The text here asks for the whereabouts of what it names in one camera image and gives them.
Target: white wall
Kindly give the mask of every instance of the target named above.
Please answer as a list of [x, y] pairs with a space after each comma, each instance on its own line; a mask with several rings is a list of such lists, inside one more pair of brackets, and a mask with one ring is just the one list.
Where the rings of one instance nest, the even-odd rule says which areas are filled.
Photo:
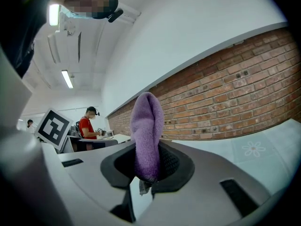
[[84, 116], [89, 106], [94, 106], [101, 115], [91, 121], [93, 129], [97, 130], [101, 128], [109, 130], [106, 125], [106, 119], [103, 116], [100, 94], [88, 91], [35, 91], [27, 103], [21, 119], [25, 122], [32, 119], [38, 124], [44, 116], [44, 113], [51, 107], [72, 119], [73, 124], [75, 124]]
[[271, 0], [149, 0], [112, 55], [103, 112], [222, 48], [282, 26], [286, 19]]

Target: brick wall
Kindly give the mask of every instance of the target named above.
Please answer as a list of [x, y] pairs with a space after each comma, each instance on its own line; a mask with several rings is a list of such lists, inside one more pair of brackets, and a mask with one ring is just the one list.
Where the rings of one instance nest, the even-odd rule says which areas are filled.
[[[300, 69], [286, 29], [212, 54], [150, 89], [164, 110], [162, 137], [225, 138], [301, 120]], [[130, 135], [134, 104], [135, 99], [109, 116], [115, 133]]]

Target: person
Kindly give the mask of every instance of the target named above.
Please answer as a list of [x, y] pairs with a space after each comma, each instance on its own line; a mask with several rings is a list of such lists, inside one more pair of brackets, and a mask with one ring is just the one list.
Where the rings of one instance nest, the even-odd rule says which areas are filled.
[[37, 129], [37, 125], [33, 122], [33, 120], [28, 120], [27, 121], [27, 128], [28, 128], [28, 131], [32, 134], [34, 134], [34, 132], [36, 131]]
[[[85, 116], [82, 117], [79, 121], [79, 131], [84, 139], [96, 140], [97, 136], [101, 135], [100, 131], [94, 132], [90, 120], [95, 119], [96, 109], [91, 106], [87, 108]], [[87, 144], [87, 151], [92, 150], [93, 147], [91, 144]]]
[[[109, 18], [118, 6], [118, 0], [10, 0], [9, 9], [2, 17], [8, 21], [0, 43], [8, 60], [22, 78], [34, 55], [34, 38], [47, 22], [50, 4], [63, 5], [71, 12], [96, 19]], [[7, 7], [4, 0], [2, 7]]]

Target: white flower pattern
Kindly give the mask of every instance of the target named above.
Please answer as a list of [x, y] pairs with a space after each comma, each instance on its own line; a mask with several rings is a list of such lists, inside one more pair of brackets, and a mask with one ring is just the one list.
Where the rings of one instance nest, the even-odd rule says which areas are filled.
[[245, 156], [253, 154], [255, 157], [260, 157], [259, 152], [264, 152], [265, 148], [261, 146], [261, 142], [258, 141], [255, 144], [252, 141], [248, 142], [248, 145], [242, 146], [242, 149], [245, 149]]

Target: ceiling light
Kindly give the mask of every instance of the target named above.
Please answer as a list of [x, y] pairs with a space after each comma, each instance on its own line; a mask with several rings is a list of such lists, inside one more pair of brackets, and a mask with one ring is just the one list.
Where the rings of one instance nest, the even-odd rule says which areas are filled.
[[58, 13], [60, 10], [60, 5], [53, 4], [49, 6], [49, 24], [50, 26], [58, 25]]
[[68, 71], [67, 71], [67, 70], [62, 70], [62, 75], [63, 75], [63, 77], [64, 77], [64, 79], [65, 79], [65, 81], [66, 81], [68, 87], [69, 87], [70, 89], [73, 89], [73, 85], [72, 85], [72, 83], [71, 83], [71, 80], [70, 80]]

